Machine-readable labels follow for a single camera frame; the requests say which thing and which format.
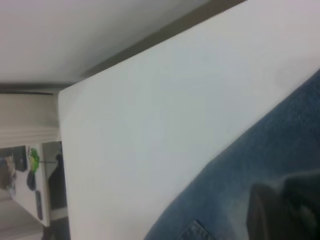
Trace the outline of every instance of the denim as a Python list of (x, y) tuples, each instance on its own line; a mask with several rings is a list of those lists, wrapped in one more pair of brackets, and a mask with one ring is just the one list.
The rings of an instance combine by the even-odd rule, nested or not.
[(253, 183), (281, 186), (287, 176), (317, 169), (320, 71), (209, 162), (145, 240), (246, 240)]

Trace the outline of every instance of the white desk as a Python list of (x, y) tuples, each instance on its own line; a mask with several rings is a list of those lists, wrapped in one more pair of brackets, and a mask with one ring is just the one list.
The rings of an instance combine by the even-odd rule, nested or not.
[(73, 240), (141, 240), (320, 67), (320, 2), (249, 0), (59, 94)]
[(44, 226), (49, 227), (51, 220), (56, 220), (68, 216), (68, 209), (61, 208), (57, 210), (51, 210), (49, 189), (48, 189), (48, 178), (53, 172), (56, 165), (49, 163), (43, 163), (43, 161), (52, 161), (52, 159), (46, 159), (44, 157), (43, 145), (32, 144), (30, 148), (36, 149), (39, 160), (39, 168), (35, 172), (36, 190), (41, 193), (41, 205), (42, 205), (42, 220), (38, 218), (37, 204), (36, 204), (36, 193), (31, 191), (27, 186), (27, 176), (30, 169), (30, 162), (27, 160), (28, 169), (24, 172), (16, 171), (15, 180), (15, 195), (12, 196), (18, 204), (20, 204), (25, 210), (27, 210), (33, 217), (35, 217)]

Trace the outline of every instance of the white wall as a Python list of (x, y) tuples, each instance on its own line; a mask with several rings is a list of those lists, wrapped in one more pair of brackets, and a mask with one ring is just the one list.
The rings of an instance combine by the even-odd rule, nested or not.
[(60, 92), (72, 239), (143, 239), (206, 163), (318, 70), (319, 9), (248, 0)]
[(57, 98), (0, 94), (0, 148), (60, 140)]
[(0, 83), (75, 82), (208, 0), (0, 1)]

